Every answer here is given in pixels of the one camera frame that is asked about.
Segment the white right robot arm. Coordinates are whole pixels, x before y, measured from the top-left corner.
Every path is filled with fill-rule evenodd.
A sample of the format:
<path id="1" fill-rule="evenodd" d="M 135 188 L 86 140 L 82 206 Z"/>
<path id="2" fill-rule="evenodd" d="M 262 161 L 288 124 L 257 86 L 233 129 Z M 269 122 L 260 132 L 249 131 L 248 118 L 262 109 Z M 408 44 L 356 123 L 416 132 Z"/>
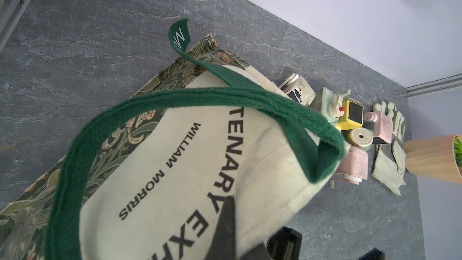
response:
<path id="1" fill-rule="evenodd" d="M 303 236 L 294 229 L 282 227 L 267 240 L 247 252 L 242 260 L 298 260 Z"/>

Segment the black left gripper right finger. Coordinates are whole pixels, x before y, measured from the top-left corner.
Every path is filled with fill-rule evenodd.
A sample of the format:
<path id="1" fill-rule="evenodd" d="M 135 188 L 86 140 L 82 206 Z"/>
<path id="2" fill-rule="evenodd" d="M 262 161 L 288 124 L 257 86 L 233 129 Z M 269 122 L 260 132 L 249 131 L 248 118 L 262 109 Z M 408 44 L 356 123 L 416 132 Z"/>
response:
<path id="1" fill-rule="evenodd" d="M 241 260 L 271 260 L 271 255 L 265 245 L 260 244 L 243 255 Z"/>

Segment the cream tote bag green handles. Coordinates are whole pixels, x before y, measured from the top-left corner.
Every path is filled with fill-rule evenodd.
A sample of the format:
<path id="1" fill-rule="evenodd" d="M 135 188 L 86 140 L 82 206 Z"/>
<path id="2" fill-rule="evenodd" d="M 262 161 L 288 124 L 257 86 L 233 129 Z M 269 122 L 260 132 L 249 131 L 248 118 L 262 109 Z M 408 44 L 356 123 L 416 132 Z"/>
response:
<path id="1" fill-rule="evenodd" d="M 342 134 L 211 36 L 101 113 L 1 213 L 4 260 L 204 260 L 226 197 L 236 260 L 277 233 L 344 158 Z"/>

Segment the yellow pencil sharpener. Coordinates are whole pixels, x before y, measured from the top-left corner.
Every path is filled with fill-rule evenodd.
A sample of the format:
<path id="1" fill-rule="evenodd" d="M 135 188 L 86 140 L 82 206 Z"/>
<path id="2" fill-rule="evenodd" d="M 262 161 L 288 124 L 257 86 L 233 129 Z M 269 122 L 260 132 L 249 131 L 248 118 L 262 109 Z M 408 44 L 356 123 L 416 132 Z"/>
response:
<path id="1" fill-rule="evenodd" d="M 342 102 L 344 115 L 339 118 L 336 128 L 340 131 L 353 130 L 363 126 L 364 106 L 349 97 Z"/>

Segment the beige pencil sharpener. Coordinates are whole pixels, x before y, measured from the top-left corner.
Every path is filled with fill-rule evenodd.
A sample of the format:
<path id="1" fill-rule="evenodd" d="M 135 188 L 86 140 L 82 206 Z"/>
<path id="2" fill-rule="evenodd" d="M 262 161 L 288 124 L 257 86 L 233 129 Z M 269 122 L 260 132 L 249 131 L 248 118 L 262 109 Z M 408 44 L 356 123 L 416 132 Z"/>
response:
<path id="1" fill-rule="evenodd" d="M 315 91 L 308 82 L 299 74 L 292 73 L 287 77 L 279 88 L 291 99 L 297 101 L 303 106 L 310 106 L 315 99 Z"/>

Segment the olive green pencil sharpener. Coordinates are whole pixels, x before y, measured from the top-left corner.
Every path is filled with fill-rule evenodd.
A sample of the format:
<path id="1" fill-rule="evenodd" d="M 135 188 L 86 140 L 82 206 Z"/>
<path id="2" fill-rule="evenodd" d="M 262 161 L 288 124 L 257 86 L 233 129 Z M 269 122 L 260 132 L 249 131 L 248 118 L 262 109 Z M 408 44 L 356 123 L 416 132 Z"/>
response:
<path id="1" fill-rule="evenodd" d="M 374 134 L 366 128 L 346 130 L 343 131 L 342 134 L 349 144 L 365 151 L 370 150 L 373 145 Z"/>

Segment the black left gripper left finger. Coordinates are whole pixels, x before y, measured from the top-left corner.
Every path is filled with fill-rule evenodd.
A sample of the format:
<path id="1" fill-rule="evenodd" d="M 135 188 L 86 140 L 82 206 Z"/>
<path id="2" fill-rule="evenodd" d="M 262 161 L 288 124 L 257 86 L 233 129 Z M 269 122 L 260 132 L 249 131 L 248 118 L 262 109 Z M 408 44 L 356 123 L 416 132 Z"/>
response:
<path id="1" fill-rule="evenodd" d="M 235 200 L 233 196 L 225 198 L 211 246 L 205 260 L 236 259 L 236 221 Z"/>

